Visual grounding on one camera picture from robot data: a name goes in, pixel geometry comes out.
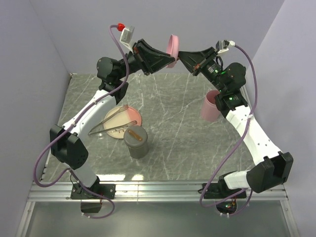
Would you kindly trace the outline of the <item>pink round lid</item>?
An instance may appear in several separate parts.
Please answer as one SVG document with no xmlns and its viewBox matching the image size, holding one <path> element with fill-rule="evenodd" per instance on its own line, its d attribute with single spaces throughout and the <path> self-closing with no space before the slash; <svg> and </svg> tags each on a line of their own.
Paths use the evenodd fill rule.
<svg viewBox="0 0 316 237">
<path fill-rule="evenodd" d="M 166 50 L 166 53 L 169 54 L 171 57 L 175 59 L 174 62 L 167 65 L 167 68 L 173 68 L 178 59 L 178 53 L 179 53 L 179 38 L 176 35 L 171 35 L 168 42 L 168 47 Z"/>
</svg>

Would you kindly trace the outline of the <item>pink cylindrical container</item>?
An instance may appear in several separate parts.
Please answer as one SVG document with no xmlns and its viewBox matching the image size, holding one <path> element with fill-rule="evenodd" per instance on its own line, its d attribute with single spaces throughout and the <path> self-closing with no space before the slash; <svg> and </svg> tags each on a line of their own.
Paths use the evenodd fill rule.
<svg viewBox="0 0 316 237">
<path fill-rule="evenodd" d="M 207 122 L 214 122 L 219 117 L 220 111 L 217 109 L 215 104 L 215 97 L 218 94 L 218 90 L 211 90 L 204 98 L 200 115 Z"/>
</svg>

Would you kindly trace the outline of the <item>metal serving tongs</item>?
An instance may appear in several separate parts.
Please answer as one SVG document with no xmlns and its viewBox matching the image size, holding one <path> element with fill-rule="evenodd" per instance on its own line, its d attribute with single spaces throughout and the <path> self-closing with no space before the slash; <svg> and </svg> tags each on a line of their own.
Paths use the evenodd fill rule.
<svg viewBox="0 0 316 237">
<path fill-rule="evenodd" d="M 111 109 L 105 118 L 88 133 L 88 136 L 103 137 L 109 135 L 116 139 L 122 139 L 125 131 L 133 125 L 141 125 L 140 113 L 128 105 Z"/>
</svg>

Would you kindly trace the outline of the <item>grey round lid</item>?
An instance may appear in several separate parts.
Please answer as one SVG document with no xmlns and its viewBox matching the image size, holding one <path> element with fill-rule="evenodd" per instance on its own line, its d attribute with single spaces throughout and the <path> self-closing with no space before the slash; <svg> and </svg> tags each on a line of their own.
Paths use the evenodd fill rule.
<svg viewBox="0 0 316 237">
<path fill-rule="evenodd" d="M 148 134 L 142 126 L 134 125 L 125 131 L 123 140 L 130 148 L 140 148 L 146 144 Z"/>
</svg>

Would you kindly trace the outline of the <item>grey cylindrical container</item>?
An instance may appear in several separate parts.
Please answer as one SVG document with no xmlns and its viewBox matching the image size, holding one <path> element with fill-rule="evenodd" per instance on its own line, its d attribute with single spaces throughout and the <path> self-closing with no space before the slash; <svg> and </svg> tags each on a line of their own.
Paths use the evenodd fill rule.
<svg viewBox="0 0 316 237">
<path fill-rule="evenodd" d="M 147 153 L 149 152 L 149 146 L 147 142 L 143 144 L 137 144 L 136 146 L 127 144 L 127 147 L 128 147 L 130 156 L 135 159 L 141 159 L 145 157 Z"/>
</svg>

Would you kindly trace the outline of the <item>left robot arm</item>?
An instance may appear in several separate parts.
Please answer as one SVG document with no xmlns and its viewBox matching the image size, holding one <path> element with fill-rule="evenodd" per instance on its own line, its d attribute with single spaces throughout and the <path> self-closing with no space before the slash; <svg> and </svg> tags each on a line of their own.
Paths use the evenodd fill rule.
<svg viewBox="0 0 316 237">
<path fill-rule="evenodd" d="M 128 54 L 116 60 L 102 57 L 97 62 L 97 77 L 101 85 L 92 99 L 70 121 L 50 130 L 51 153 L 64 163 L 76 177 L 82 192 L 88 198 L 100 193 L 98 176 L 87 164 L 88 151 L 84 139 L 105 114 L 125 96 L 130 74 L 139 70 L 145 75 L 153 74 L 175 63 L 179 53 L 179 41 L 171 39 L 167 52 L 152 48 L 143 39 L 137 41 Z"/>
</svg>

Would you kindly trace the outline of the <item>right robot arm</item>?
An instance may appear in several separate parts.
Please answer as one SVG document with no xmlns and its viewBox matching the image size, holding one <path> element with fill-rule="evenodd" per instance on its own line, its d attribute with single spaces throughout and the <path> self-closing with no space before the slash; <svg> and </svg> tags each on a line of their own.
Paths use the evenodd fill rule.
<svg viewBox="0 0 316 237">
<path fill-rule="evenodd" d="M 255 165 L 251 170 L 220 176 L 219 194 L 227 198 L 237 189 L 261 193 L 285 183 L 293 165 L 293 157 L 289 152 L 283 153 L 268 138 L 242 96 L 240 89 L 246 83 L 245 66 L 234 62 L 223 69 L 216 61 L 218 51 L 213 47 L 196 52 L 180 51 L 178 57 L 193 76 L 203 74 L 219 91 L 215 96 L 215 105 L 242 137 Z"/>
</svg>

